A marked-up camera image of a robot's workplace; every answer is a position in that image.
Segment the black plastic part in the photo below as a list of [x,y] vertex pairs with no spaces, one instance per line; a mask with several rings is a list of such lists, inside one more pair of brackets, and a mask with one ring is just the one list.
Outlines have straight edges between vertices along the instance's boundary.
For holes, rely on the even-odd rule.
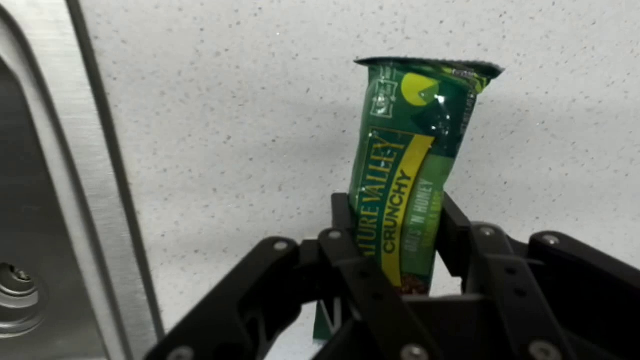
[[286,297],[288,285],[279,280],[298,263],[298,253],[298,245],[286,239],[261,242],[149,359],[166,360],[185,347],[197,360],[265,359],[302,310]]
[[459,279],[468,274],[470,226],[472,222],[464,217],[456,203],[444,194],[436,251],[447,271]]
[[429,351],[430,359],[442,359],[427,325],[420,325],[398,292],[383,274],[380,266],[370,259],[360,257],[354,240],[339,231],[321,235],[321,246],[332,269],[344,280],[344,299],[359,310],[359,318],[370,331],[378,355],[383,359],[396,359],[407,345],[418,345]]
[[564,328],[621,359],[638,359],[636,269],[561,232],[535,235],[530,257],[541,263],[536,279]]
[[193,347],[197,359],[265,359],[312,300],[341,315],[318,360],[398,360],[407,345],[430,360],[640,359],[633,351],[638,271],[562,235],[561,246],[542,235],[521,245],[498,226],[468,222],[447,198],[438,253],[464,280],[464,295],[400,299],[380,266],[360,257],[348,196],[332,204],[335,228],[300,249],[286,240],[286,253],[275,255],[279,239],[259,245],[151,360],[176,347]]

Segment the screw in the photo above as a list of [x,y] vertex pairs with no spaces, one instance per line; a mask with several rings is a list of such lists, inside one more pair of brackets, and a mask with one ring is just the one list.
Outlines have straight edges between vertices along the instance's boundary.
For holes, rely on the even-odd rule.
[[331,240],[341,240],[343,235],[341,235],[339,231],[332,231],[332,232],[328,235],[328,239],[331,239]]
[[190,347],[174,348],[166,360],[194,360],[194,351]]
[[528,347],[528,355],[532,355],[536,360],[562,360],[561,351],[544,340],[536,340]]
[[487,239],[491,239],[491,237],[496,235],[496,231],[494,231],[494,228],[489,228],[489,226],[481,228],[481,232],[483,232]]
[[544,235],[542,239],[544,239],[544,242],[551,245],[551,246],[558,246],[558,245],[561,245],[561,239],[555,237],[555,235]]
[[407,345],[400,353],[403,360],[429,360],[429,355],[423,347],[418,345]]
[[276,249],[279,253],[284,253],[284,251],[288,249],[288,245],[286,245],[286,242],[276,242],[275,249]]

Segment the drain hole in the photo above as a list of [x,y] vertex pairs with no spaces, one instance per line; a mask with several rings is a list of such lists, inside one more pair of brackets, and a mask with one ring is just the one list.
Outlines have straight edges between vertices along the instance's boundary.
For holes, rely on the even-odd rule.
[[38,285],[25,269],[0,263],[0,339],[38,328],[41,300]]
[[37,283],[15,264],[0,264],[0,292],[8,297],[28,297],[37,292]]

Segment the stainless steel sink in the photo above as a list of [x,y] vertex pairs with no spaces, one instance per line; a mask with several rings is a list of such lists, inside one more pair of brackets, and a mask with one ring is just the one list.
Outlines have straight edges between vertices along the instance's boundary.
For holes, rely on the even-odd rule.
[[0,0],[0,359],[143,359],[162,334],[79,3]]

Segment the metal surface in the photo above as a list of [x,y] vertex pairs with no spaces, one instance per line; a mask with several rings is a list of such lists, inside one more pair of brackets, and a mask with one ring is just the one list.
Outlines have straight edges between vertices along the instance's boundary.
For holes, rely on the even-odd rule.
[[332,232],[328,232],[328,239],[331,239],[331,240],[341,240],[343,235],[341,235],[339,231],[332,231]]
[[528,353],[536,359],[536,360],[562,360],[562,355],[558,353],[558,348],[555,345],[548,345],[544,340],[536,340],[528,347]]
[[275,249],[276,249],[279,253],[282,253],[282,251],[288,249],[288,245],[286,245],[286,242],[276,242]]
[[61,207],[59,217],[21,232],[2,228],[6,264],[28,273],[42,302],[32,333],[0,340],[2,359],[143,359],[160,334],[132,209],[123,200],[127,184],[118,182],[83,56],[65,0],[0,3],[0,58],[22,84],[51,178],[35,196]]
[[416,347],[416,345],[409,345],[403,348],[400,355],[403,360],[429,360],[429,355],[425,348]]
[[166,356],[166,360],[193,360],[194,351],[190,347],[176,348],[173,355]]
[[544,242],[548,242],[551,246],[558,246],[558,245],[561,245],[561,239],[555,237],[555,235],[544,235],[542,239],[544,239]]
[[494,228],[489,228],[489,226],[481,228],[481,232],[483,232],[487,239],[491,239],[491,237],[496,235],[496,231],[494,231]]

